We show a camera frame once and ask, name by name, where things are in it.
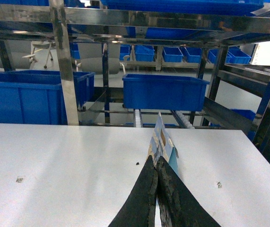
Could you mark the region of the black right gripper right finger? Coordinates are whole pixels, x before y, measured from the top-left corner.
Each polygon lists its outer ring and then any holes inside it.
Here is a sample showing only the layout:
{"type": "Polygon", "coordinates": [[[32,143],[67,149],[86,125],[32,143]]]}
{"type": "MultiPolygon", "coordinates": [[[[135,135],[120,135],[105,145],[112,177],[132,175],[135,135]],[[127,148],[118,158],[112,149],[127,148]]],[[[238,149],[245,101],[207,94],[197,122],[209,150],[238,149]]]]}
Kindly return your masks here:
{"type": "Polygon", "coordinates": [[[199,204],[168,162],[160,157],[157,201],[163,227],[218,227],[220,224],[199,204]]]}

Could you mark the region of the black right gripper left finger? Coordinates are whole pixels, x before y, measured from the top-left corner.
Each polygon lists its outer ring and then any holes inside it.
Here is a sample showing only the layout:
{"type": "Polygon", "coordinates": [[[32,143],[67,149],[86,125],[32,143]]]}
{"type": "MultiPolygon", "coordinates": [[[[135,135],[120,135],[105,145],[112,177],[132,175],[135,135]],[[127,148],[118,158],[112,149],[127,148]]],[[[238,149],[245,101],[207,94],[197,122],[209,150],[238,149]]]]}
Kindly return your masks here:
{"type": "Polygon", "coordinates": [[[124,205],[110,227],[153,227],[155,225],[158,174],[148,156],[124,205]]]}

